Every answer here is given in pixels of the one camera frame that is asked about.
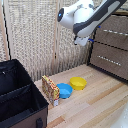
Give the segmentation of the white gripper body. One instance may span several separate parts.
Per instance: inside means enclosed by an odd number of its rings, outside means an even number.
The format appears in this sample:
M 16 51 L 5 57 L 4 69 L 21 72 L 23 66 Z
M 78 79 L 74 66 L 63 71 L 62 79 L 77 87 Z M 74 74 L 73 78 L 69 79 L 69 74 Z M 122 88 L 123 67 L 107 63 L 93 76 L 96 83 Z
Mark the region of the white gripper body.
M 88 42 L 89 35 L 77 34 L 74 38 L 75 45 L 85 46 Z

